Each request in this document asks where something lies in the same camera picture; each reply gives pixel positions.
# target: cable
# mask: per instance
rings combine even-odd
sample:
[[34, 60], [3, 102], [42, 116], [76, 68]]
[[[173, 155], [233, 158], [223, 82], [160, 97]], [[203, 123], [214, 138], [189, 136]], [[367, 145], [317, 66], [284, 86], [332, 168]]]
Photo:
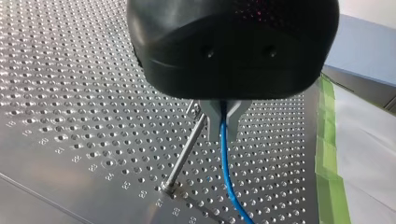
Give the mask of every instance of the cable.
[[227, 192], [230, 196], [230, 200], [233, 203], [233, 206], [239, 212], [239, 214], [244, 218], [246, 223], [254, 224], [253, 220], [248, 216], [248, 213], [241, 206], [241, 204], [236, 199], [235, 193], [233, 192], [233, 184], [230, 179], [230, 172], [228, 170], [228, 158], [227, 158], [227, 123], [225, 118], [225, 113], [222, 113], [221, 116], [221, 125], [220, 125], [220, 133], [221, 133], [221, 164], [223, 168], [224, 182], [227, 186]]

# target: metal rod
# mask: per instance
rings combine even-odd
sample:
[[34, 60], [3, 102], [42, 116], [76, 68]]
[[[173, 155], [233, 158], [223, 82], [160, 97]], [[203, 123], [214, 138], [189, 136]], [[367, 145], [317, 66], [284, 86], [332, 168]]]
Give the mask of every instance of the metal rod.
[[198, 123], [195, 125], [194, 129], [192, 130], [189, 139], [184, 145], [183, 150], [181, 151], [180, 157], [178, 158], [172, 173], [169, 175], [168, 179], [162, 183], [162, 187], [164, 190], [172, 190], [172, 187], [175, 185], [178, 175], [183, 168], [184, 163], [186, 162], [187, 158], [190, 155], [192, 148], [194, 147], [195, 142], [197, 141], [199, 134], [201, 133], [202, 129], [205, 126], [206, 115], [203, 114]]

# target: black plastic cover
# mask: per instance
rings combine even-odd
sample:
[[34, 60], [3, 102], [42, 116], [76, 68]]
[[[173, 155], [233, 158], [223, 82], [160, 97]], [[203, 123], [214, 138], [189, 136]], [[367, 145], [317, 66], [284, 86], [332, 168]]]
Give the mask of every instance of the black plastic cover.
[[337, 0], [129, 0], [134, 52], [157, 90], [191, 99], [272, 99], [319, 76]]

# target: green masking tape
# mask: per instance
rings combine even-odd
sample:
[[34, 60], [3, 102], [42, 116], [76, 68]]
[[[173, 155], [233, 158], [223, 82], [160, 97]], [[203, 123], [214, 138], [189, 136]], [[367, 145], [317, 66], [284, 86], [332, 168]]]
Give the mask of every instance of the green masking tape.
[[334, 89], [329, 79], [320, 78], [318, 109], [317, 174], [320, 224], [350, 224], [344, 180], [337, 174]]

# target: perforated metal plate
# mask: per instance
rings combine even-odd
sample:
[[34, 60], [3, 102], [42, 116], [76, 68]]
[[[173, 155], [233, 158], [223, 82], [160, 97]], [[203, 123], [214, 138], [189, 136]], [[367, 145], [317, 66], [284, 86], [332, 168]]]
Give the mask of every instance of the perforated metal plate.
[[[169, 197], [161, 181], [194, 121], [137, 65], [124, 1], [6, 1], [0, 173], [84, 223], [243, 223], [219, 143], [198, 139]], [[318, 223], [315, 90], [256, 101], [230, 144], [238, 200], [257, 223]]]

